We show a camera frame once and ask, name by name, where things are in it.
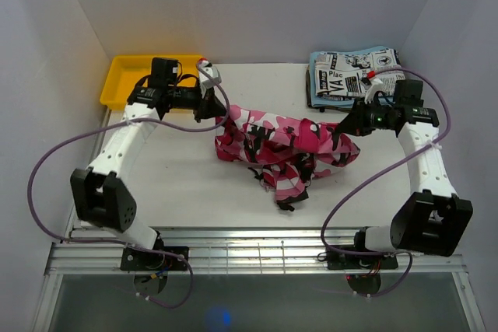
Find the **pink camouflage trousers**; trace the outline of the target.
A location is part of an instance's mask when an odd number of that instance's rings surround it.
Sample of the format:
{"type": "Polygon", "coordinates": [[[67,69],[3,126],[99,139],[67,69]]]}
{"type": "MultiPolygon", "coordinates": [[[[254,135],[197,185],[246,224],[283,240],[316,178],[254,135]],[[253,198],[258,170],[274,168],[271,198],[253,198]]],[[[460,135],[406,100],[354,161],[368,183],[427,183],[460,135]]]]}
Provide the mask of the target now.
{"type": "Polygon", "coordinates": [[[226,121],[216,118],[216,155],[248,165],[260,185],[275,192],[283,211],[308,199],[313,180],[325,178],[355,161],[360,148],[336,123],[295,119],[232,105],[226,121]]]}

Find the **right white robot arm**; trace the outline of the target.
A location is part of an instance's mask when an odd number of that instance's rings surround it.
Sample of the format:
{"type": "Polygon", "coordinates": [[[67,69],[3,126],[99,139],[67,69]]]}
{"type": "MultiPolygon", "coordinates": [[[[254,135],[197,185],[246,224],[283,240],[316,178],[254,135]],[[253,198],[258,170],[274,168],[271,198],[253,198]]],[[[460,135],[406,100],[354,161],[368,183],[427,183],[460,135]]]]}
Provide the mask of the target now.
{"type": "Polygon", "coordinates": [[[403,79],[395,84],[394,102],[382,104],[382,81],[365,78],[367,91],[355,100],[337,129],[347,135],[373,131],[395,133],[408,158],[409,197],[389,225],[365,228],[351,249],[353,262],[370,267],[380,253],[399,250],[451,256],[472,217],[469,200],[458,196],[444,166],[439,147],[437,112],[423,106],[423,83],[403,79]]]}

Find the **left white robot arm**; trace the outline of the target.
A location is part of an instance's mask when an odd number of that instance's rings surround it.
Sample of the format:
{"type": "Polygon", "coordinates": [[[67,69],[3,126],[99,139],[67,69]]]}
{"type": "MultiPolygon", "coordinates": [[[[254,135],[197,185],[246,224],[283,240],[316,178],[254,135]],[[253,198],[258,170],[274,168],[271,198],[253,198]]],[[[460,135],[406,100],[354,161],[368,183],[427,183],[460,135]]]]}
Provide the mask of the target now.
{"type": "Polygon", "coordinates": [[[146,140],[172,109],[191,110],[196,122],[227,118],[228,100],[215,94],[221,78],[205,58],[196,64],[195,85],[181,86],[181,63],[172,58],[154,58],[151,72],[137,81],[128,96],[120,122],[100,154],[70,177],[79,220],[112,233],[118,240],[141,247],[139,261],[157,269],[165,260],[159,233],[140,222],[137,203],[126,180],[146,140]]]}

